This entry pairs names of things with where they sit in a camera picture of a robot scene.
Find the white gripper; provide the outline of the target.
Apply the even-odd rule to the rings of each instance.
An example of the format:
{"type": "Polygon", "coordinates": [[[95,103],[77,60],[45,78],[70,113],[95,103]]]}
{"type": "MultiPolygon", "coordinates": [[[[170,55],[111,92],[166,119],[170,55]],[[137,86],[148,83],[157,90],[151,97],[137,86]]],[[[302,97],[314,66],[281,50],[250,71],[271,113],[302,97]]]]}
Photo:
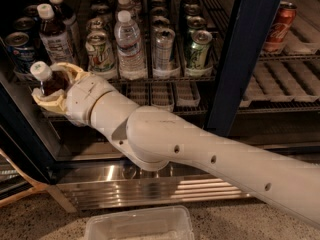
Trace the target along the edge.
{"type": "Polygon", "coordinates": [[[66,93],[59,89],[45,96],[39,88],[32,91],[36,104],[46,111],[65,115],[75,125],[89,125],[95,103],[115,88],[104,78],[89,74],[77,65],[58,62],[51,65],[53,80],[71,86],[66,93]]]}

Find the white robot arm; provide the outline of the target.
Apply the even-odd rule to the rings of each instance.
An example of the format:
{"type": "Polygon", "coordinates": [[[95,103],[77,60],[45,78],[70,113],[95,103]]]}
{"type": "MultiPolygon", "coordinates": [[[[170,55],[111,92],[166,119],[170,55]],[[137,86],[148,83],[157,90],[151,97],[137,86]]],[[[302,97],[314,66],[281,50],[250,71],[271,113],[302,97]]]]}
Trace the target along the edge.
{"type": "Polygon", "coordinates": [[[58,62],[33,63],[42,108],[87,125],[146,171],[174,162],[216,176],[263,202],[320,227],[320,167],[202,130],[166,110],[140,106],[106,79],[58,62]]]}

